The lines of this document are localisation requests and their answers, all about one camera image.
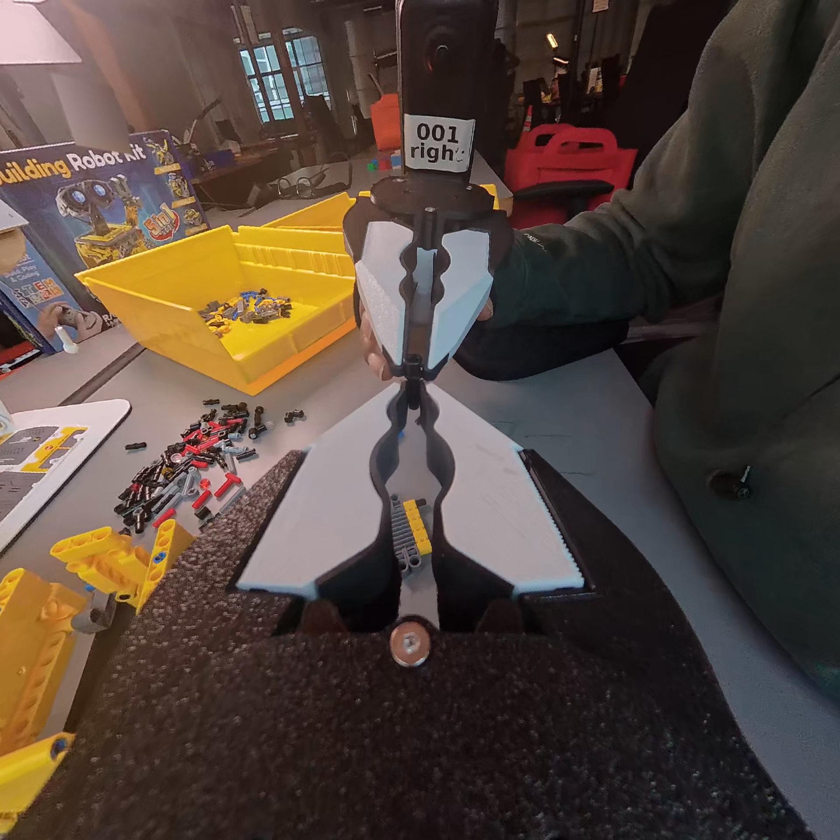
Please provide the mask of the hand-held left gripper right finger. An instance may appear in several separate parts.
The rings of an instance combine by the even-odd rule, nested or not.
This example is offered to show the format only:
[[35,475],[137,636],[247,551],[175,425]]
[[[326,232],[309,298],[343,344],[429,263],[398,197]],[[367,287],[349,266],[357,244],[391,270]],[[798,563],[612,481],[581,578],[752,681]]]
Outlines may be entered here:
[[476,630],[496,601],[583,594],[585,573],[529,454],[436,385],[423,390],[423,431],[439,484],[432,553],[439,628]]

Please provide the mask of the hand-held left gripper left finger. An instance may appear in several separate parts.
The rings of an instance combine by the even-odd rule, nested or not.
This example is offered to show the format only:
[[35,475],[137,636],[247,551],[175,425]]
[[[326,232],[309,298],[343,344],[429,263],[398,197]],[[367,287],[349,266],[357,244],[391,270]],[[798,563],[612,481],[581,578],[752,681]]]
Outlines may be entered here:
[[392,384],[318,437],[248,548],[236,587],[330,602],[352,631],[392,624],[402,575],[386,483],[402,430],[403,388]]

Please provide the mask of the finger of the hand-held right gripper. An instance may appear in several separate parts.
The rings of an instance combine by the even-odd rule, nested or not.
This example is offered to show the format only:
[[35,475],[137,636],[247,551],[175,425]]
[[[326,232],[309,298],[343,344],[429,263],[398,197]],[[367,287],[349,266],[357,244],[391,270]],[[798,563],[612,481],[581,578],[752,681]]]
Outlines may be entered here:
[[422,379],[433,381],[490,294],[490,234],[462,229],[422,249]]
[[413,231],[391,220],[368,223],[361,256],[354,260],[357,286],[373,333],[392,368],[403,365],[406,302],[400,286],[407,275],[403,251]]

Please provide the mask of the grey lego gear rack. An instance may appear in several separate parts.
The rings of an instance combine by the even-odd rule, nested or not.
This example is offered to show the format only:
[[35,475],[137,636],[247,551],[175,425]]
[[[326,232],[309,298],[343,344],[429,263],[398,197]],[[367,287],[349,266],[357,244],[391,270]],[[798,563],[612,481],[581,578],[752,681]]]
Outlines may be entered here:
[[425,500],[392,499],[392,543],[397,566],[403,578],[420,570],[431,551],[420,507]]
[[393,552],[401,575],[405,575],[410,570],[414,540],[407,524],[403,503],[398,495],[391,494],[390,505]]

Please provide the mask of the pile of mixed lego parts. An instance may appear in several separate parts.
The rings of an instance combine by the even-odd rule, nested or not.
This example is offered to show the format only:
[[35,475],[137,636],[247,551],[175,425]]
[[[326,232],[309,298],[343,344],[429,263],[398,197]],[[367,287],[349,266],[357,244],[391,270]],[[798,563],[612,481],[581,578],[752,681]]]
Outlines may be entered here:
[[263,287],[241,291],[225,301],[210,301],[197,314],[213,335],[223,339],[239,327],[289,319],[292,309],[290,298],[273,297]]

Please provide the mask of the yellow black lego model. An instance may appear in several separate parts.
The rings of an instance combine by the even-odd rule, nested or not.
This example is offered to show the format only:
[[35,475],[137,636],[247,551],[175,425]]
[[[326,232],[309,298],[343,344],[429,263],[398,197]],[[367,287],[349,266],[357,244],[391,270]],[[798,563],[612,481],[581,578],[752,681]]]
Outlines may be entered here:
[[168,511],[152,550],[104,527],[58,541],[51,556],[92,588],[72,591],[24,568],[1,583],[1,824],[8,832],[32,804],[75,735],[43,736],[78,638],[111,626],[117,606],[139,612],[196,537]]

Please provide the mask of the person's right forearm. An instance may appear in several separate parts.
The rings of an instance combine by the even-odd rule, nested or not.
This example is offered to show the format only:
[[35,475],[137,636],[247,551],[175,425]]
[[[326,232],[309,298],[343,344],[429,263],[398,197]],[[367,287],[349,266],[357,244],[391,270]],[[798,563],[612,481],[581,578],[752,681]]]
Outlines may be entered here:
[[493,315],[456,353],[468,373],[521,379],[616,346],[630,321],[722,294],[766,137],[679,121],[633,186],[567,224],[517,232],[494,278]]

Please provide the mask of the pile of small lego pins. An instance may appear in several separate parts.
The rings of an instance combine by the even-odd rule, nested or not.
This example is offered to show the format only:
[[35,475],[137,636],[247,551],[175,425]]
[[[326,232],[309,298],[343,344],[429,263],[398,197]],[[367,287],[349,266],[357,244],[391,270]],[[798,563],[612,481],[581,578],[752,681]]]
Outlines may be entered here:
[[118,533],[140,536],[171,521],[204,532],[245,495],[253,480],[243,469],[259,459],[262,440],[276,427],[261,405],[204,400],[198,418],[118,495]]

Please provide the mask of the lego sticker sheet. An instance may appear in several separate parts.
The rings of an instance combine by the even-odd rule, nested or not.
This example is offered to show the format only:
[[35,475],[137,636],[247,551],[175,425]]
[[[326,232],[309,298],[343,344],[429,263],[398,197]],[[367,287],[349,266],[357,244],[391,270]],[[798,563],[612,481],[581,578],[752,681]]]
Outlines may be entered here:
[[22,429],[1,445],[1,519],[25,499],[83,439],[87,427],[36,426]]

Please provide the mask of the blue lego set box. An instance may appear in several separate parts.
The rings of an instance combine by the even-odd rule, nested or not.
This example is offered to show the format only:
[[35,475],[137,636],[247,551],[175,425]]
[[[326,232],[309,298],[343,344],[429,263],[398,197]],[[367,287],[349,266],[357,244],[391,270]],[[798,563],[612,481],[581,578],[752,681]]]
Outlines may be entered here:
[[129,150],[58,143],[1,155],[2,203],[26,225],[24,255],[1,276],[2,312],[42,354],[119,325],[78,278],[208,230],[190,172],[166,130]]

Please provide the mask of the person's right hand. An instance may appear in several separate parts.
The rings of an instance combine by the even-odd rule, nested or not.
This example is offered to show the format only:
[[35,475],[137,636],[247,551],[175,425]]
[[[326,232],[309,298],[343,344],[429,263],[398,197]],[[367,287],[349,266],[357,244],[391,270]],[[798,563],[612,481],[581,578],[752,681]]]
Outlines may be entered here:
[[360,316],[359,331],[364,361],[378,381],[388,382],[393,378],[393,373],[382,348],[375,337],[375,333],[365,312],[362,301],[359,301],[358,314]]

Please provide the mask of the orange plastic container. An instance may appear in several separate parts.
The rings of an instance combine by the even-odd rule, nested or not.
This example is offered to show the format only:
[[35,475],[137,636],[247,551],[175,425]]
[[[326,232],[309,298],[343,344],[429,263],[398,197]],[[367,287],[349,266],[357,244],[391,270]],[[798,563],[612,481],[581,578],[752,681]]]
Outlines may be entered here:
[[393,152],[402,145],[400,99],[396,93],[386,93],[370,106],[376,148]]

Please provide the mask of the red plastic carrier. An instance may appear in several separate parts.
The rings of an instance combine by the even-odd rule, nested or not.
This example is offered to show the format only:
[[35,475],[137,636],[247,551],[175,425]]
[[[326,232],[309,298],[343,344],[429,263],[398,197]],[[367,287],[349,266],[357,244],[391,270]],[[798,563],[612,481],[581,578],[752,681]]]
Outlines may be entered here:
[[564,224],[628,187],[637,150],[607,129],[543,124],[507,152],[504,181],[513,194],[511,226]]

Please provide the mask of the instruction booklet on stand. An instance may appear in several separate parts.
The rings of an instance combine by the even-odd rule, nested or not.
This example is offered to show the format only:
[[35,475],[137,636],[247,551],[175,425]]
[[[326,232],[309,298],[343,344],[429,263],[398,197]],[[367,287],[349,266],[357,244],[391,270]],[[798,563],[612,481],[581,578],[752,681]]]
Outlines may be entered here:
[[122,398],[88,398],[140,346],[124,328],[86,340],[77,353],[27,364],[2,382],[13,411],[2,433],[1,550],[5,553],[131,411]]

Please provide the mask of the white hanging panel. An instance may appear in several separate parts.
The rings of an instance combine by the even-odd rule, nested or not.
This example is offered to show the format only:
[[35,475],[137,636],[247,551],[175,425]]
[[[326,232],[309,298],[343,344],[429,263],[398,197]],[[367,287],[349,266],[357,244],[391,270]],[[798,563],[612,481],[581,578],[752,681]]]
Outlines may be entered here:
[[1,2],[2,67],[47,67],[73,142],[92,150],[130,152],[117,100],[78,70],[83,61],[38,10],[37,2]]

